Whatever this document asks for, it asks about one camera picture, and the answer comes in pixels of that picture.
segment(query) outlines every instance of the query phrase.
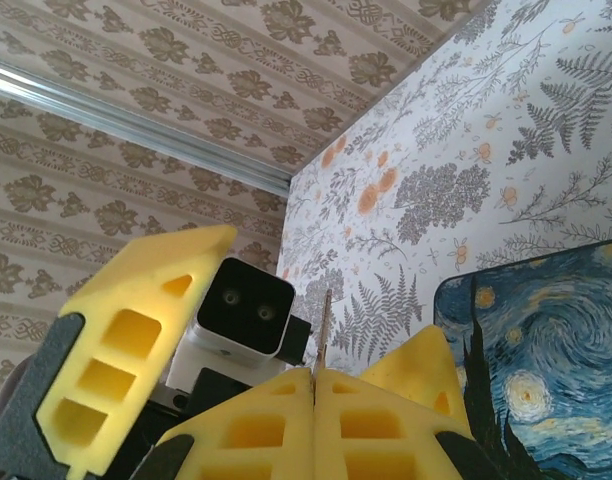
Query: swirling sky pattern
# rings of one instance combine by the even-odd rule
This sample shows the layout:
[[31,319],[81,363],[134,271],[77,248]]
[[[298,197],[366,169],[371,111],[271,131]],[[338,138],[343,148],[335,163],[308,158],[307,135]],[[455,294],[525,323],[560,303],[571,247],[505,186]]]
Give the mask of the swirling sky pattern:
[[[476,275],[497,413],[510,413],[538,462],[573,455],[588,467],[578,478],[612,480],[612,243]],[[435,298],[458,366],[471,279],[445,282]]]

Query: wallpaper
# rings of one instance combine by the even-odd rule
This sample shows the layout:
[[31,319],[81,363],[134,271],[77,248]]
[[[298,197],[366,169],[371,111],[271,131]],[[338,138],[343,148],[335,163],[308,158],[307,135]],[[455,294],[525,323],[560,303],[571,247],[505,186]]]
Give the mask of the wallpaper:
[[443,280],[611,238],[612,0],[495,0],[294,179],[279,271],[357,373]]
[[0,60],[294,173],[488,0],[0,0]]
[[0,97],[0,388],[68,296],[132,238],[239,229],[232,255],[275,273],[285,201]]

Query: painting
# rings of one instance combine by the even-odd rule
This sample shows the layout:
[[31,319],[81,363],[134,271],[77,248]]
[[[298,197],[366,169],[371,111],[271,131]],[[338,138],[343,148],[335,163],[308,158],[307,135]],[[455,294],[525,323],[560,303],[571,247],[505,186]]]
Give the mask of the painting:
[[449,279],[434,317],[506,478],[612,480],[612,240]]

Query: ceiling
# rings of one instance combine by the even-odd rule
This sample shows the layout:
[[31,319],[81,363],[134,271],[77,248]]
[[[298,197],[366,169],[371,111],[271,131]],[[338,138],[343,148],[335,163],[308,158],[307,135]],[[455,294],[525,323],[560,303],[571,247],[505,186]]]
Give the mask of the ceiling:
[[0,0],[0,60],[292,175],[479,3]]

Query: metal ceiling trim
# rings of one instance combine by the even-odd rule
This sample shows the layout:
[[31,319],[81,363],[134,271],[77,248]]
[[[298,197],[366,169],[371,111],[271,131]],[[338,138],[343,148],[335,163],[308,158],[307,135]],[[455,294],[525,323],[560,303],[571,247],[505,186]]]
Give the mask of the metal ceiling trim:
[[1,61],[0,94],[280,197],[288,197],[291,175],[287,172]]

